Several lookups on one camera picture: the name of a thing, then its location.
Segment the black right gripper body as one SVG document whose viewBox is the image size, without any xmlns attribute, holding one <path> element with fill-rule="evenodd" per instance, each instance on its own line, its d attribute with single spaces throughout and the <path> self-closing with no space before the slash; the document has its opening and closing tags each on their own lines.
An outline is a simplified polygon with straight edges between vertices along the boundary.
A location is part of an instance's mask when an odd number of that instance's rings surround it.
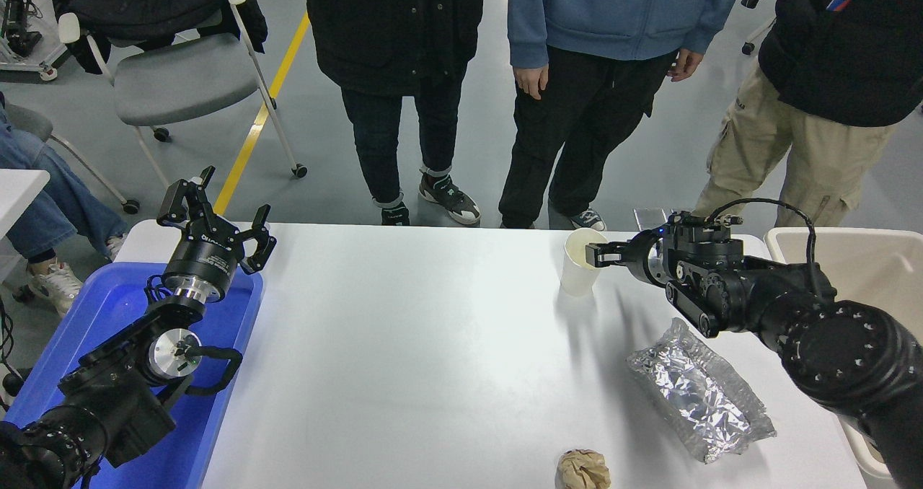
<svg viewBox="0 0 923 489">
<path fill-rule="evenodd" d="M 660 279 L 650 269 L 650 252 L 659 242 L 660 236 L 653 229 L 638 232 L 627 242 L 625 248 L 625 266 L 634 278 L 646 284 L 660 286 Z"/>
</svg>

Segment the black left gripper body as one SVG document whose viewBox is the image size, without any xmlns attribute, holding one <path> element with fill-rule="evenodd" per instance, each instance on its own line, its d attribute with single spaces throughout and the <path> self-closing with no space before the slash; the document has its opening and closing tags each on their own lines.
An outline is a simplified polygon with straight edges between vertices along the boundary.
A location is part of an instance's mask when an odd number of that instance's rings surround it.
<svg viewBox="0 0 923 489">
<path fill-rule="evenodd" d="M 178 291 L 194 281 L 206 283 L 208 293 L 228 291 L 243 259 L 239 229 L 226 219 L 193 219 L 182 229 L 181 240 L 166 265 L 166 288 Z"/>
</svg>

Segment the person's left hand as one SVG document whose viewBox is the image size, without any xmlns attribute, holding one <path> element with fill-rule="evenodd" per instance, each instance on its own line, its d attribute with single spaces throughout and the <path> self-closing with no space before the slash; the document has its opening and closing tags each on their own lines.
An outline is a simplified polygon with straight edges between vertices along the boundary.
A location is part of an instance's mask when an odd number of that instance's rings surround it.
<svg viewBox="0 0 923 489">
<path fill-rule="evenodd" d="M 705 55 L 688 48 L 680 48 L 676 59 L 667 71 L 667 77 L 670 82 L 681 82 L 684 79 L 692 77 L 696 69 L 699 68 Z"/>
</svg>

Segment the person's right hand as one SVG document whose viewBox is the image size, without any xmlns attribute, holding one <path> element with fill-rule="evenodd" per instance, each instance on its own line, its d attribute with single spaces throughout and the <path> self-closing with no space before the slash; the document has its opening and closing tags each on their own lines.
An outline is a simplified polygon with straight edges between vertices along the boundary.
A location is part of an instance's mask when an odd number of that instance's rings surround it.
<svg viewBox="0 0 923 489">
<path fill-rule="evenodd" d="M 518 90 L 538 101 L 547 88 L 549 65 L 545 64 L 539 68 L 512 67 L 512 75 Z"/>
</svg>

